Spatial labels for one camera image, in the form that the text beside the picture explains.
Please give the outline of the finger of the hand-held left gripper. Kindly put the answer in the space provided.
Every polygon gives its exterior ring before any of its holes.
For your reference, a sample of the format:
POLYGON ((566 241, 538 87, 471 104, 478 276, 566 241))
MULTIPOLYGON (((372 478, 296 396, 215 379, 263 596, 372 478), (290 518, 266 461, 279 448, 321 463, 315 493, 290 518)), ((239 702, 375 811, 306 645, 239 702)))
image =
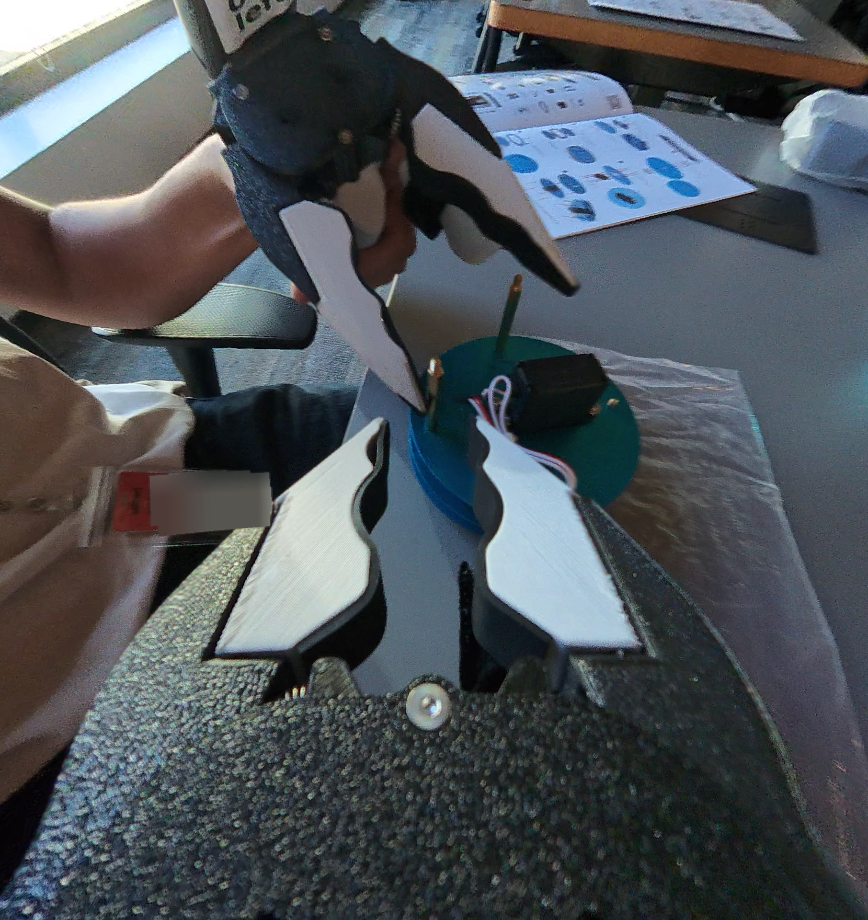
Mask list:
POLYGON ((300 201, 280 210, 279 218, 313 283, 319 314, 395 395, 422 412, 427 404, 414 365, 387 326, 382 299, 359 276, 347 215, 300 201))
POLYGON ((432 105, 411 123, 411 177, 436 203, 465 213, 476 229, 567 296, 577 278, 508 163, 432 105))

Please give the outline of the red badge card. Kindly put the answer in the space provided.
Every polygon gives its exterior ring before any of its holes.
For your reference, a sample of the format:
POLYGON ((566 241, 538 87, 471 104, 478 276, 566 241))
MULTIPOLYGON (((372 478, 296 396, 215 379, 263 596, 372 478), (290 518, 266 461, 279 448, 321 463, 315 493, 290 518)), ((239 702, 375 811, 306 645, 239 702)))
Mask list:
POLYGON ((151 482, 148 471, 118 474, 112 529, 116 533, 156 533, 152 523, 151 482))

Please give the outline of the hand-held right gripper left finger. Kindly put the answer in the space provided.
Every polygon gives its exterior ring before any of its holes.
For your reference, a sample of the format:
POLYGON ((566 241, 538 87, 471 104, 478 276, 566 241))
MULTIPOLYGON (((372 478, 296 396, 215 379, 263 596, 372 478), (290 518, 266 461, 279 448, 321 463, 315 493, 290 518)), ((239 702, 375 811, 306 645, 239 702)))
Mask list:
POLYGON ((371 532, 387 507, 390 431, 372 420, 280 498, 215 638, 219 658, 364 661, 386 625, 371 532))

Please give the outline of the person's dark trousers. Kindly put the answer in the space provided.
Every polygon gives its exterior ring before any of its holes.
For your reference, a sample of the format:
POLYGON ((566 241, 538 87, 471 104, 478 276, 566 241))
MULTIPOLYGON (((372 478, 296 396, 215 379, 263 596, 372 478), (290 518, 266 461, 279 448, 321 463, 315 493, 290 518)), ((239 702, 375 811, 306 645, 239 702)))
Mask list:
POLYGON ((185 466, 267 472, 277 497, 338 449, 356 396, 354 389, 312 393, 281 384, 188 398, 194 427, 185 466))

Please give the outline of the white paper sheet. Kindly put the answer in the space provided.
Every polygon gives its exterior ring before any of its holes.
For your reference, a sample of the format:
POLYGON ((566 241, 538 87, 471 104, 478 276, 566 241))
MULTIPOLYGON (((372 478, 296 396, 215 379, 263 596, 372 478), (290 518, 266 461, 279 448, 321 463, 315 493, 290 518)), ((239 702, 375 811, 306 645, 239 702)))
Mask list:
POLYGON ((764 6, 741 1, 589 1, 589 6, 781 40, 802 35, 764 6))

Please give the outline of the blue round turntable base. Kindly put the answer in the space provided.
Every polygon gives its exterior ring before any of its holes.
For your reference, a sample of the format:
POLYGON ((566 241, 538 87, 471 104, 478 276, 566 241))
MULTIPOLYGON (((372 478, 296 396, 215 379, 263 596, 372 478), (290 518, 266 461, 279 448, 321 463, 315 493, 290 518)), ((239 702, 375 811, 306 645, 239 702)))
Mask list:
MULTIPOLYGON (((428 431, 427 418, 409 408, 409 455, 428 499, 445 516, 475 535, 482 533, 474 515, 475 474, 468 462, 467 438, 477 397, 498 374, 511 374, 523 360, 574 353, 543 339, 512 336, 505 354, 495 356, 495 339, 472 339, 440 355, 444 375, 440 385, 437 427, 428 431)), ((635 417, 624 394, 610 382, 601 396, 594 420, 579 427, 527 433, 526 447, 565 460, 578 477, 578 493, 606 506, 628 486, 640 454, 635 417)))

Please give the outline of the grey desk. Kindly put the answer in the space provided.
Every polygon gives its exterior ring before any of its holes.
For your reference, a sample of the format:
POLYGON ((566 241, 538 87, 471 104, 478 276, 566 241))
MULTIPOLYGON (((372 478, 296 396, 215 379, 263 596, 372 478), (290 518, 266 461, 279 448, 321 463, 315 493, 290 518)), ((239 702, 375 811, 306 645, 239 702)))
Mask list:
POLYGON ((775 128, 655 117, 730 170, 806 193, 818 254, 677 215, 575 236, 560 247, 578 294, 527 275, 516 329, 739 374, 868 765, 868 195, 791 172, 775 128))

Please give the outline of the instruction booklet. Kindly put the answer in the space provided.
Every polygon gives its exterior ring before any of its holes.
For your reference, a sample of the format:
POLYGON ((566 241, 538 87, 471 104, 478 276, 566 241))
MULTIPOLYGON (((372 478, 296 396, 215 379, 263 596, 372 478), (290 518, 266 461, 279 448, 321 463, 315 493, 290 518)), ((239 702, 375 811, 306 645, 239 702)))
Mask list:
POLYGON ((663 124, 624 87, 575 71, 456 75, 551 236, 748 194, 755 187, 663 124))

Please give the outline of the white wrapped foam block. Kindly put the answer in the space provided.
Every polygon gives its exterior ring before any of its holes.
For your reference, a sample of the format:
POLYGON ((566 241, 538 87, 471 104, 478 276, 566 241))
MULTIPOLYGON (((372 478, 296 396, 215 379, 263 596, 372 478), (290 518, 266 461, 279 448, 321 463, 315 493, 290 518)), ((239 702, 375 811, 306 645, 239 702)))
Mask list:
POLYGON ((788 167, 868 192, 868 96, 825 89, 801 100, 782 125, 788 167))

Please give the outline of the person's left forearm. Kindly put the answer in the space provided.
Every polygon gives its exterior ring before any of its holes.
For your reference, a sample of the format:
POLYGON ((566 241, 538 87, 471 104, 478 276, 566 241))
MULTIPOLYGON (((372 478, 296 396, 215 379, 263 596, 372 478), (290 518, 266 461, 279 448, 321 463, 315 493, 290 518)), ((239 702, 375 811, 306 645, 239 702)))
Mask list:
POLYGON ((54 207, 0 187, 0 304, 107 328, 185 312, 256 250, 211 135, 151 188, 54 207))

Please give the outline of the clear plastic bag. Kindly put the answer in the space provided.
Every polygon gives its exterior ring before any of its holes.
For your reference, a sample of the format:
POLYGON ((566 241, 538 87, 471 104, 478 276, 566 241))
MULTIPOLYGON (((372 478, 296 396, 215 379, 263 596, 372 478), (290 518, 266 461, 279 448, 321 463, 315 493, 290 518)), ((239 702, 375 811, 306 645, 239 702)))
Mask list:
MULTIPOLYGON (((750 401, 733 370, 594 351, 624 392, 639 465, 609 512, 702 609, 754 684, 823 844, 868 903, 868 765, 831 628, 809 581, 750 401)), ((456 574, 474 537, 436 511, 406 457, 404 407, 368 374, 359 408, 392 431, 381 550, 390 627, 360 675, 371 692, 455 676, 456 574)))

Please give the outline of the large window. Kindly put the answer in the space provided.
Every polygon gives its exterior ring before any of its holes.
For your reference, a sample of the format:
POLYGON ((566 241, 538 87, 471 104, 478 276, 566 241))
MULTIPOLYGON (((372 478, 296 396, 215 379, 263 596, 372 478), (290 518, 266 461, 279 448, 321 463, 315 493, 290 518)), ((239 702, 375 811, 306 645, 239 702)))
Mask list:
POLYGON ((0 75, 95 63, 175 16, 172 1, 0 1, 0 75))

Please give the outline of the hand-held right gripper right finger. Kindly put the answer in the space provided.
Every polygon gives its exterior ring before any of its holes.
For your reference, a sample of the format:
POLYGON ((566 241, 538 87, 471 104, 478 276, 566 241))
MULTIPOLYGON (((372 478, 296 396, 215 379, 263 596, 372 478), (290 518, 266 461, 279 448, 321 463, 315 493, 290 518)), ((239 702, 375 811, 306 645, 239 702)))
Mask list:
POLYGON ((485 420, 469 448, 478 642, 491 654, 642 651, 572 491, 485 420))

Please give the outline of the person's left hand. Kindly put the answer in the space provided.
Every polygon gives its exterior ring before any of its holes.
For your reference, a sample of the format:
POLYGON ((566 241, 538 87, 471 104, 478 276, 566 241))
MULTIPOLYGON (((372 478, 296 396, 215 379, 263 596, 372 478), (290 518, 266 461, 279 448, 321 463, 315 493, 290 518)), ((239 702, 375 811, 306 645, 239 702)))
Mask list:
POLYGON ((381 236, 371 247, 359 250, 359 275, 371 289, 394 280, 416 251, 417 232, 405 213, 402 167, 406 165, 405 144, 395 138, 381 167, 385 191, 384 224, 381 236))

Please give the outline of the black flat plate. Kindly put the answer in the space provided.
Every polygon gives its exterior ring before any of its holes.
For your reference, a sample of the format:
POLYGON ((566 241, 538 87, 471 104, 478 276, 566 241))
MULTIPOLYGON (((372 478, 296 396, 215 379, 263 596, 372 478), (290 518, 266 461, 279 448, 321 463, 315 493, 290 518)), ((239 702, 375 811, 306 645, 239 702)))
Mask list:
POLYGON ((684 209, 681 216, 741 236, 815 255, 818 241, 810 197, 754 180, 754 193, 684 209))

